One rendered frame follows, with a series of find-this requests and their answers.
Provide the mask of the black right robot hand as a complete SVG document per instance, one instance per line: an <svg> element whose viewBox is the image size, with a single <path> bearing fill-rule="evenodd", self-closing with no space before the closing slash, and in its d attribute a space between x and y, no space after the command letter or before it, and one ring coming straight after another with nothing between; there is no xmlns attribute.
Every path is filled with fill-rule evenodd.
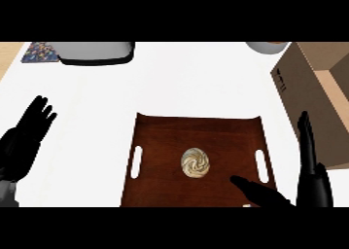
<svg viewBox="0 0 349 249"><path fill-rule="evenodd" d="M326 167L317 162L316 139L310 114L302 112L299 121L301 174L298 183L296 204L271 188L249 181L240 176L231 176L230 182L245 193L248 199L265 208L276 207L332 207L333 195Z"/></svg>

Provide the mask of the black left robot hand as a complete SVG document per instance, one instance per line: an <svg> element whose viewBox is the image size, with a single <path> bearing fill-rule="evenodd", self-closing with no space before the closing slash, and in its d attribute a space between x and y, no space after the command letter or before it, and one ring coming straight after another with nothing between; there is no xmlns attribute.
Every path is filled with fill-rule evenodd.
<svg viewBox="0 0 349 249"><path fill-rule="evenodd" d="M48 98L38 95L17 126L0 138L0 181L19 182L27 176L56 118Z"/></svg>

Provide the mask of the brown cardboard box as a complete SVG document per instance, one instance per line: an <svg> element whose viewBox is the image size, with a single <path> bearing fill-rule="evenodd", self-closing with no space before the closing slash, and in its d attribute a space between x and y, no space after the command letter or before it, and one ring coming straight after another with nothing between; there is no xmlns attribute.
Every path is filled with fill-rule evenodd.
<svg viewBox="0 0 349 249"><path fill-rule="evenodd" d="M319 161L349 168L349 42L295 42L273 70L289 120L310 115Z"/></svg>

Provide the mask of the cream swirl cupcake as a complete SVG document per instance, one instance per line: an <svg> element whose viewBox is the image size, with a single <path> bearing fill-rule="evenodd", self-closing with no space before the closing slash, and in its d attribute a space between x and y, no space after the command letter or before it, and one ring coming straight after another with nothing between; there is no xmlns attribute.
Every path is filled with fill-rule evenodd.
<svg viewBox="0 0 349 249"><path fill-rule="evenodd" d="M181 157L181 169L190 178L203 178L211 170L208 154L199 148L190 148Z"/></svg>

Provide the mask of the dark brown wooden tray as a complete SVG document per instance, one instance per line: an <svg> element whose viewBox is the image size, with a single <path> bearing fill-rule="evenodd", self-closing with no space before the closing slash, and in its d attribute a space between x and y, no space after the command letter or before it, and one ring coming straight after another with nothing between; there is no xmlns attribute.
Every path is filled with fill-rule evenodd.
<svg viewBox="0 0 349 249"><path fill-rule="evenodd" d="M257 152L268 150L262 119L153 117L135 119L132 146L143 149L140 173L125 178L123 207L239 207L249 203L230 182L259 182ZM200 149L211 162L205 177L189 177L181 157Z"/></svg>

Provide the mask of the colourful patterned mat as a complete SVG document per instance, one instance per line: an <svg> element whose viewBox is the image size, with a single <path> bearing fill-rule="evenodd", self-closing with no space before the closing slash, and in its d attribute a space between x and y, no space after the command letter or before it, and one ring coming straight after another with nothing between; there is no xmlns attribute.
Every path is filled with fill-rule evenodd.
<svg viewBox="0 0 349 249"><path fill-rule="evenodd" d="M32 42L23 57L23 63L58 62L60 57L47 42Z"/></svg>

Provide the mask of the grey appliance with black base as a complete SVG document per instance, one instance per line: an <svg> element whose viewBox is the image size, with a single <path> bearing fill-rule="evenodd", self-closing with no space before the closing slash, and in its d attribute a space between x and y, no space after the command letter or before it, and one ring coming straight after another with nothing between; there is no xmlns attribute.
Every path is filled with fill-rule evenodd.
<svg viewBox="0 0 349 249"><path fill-rule="evenodd" d="M116 65L134 58L134 42L51 42L51 46L66 65Z"/></svg>

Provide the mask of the grey round pot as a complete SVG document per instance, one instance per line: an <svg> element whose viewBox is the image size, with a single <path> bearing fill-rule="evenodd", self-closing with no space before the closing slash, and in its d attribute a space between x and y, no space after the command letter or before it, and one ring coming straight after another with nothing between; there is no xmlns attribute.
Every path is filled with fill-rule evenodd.
<svg viewBox="0 0 349 249"><path fill-rule="evenodd" d="M285 50L288 42L248 42L246 45L258 53L277 54Z"/></svg>

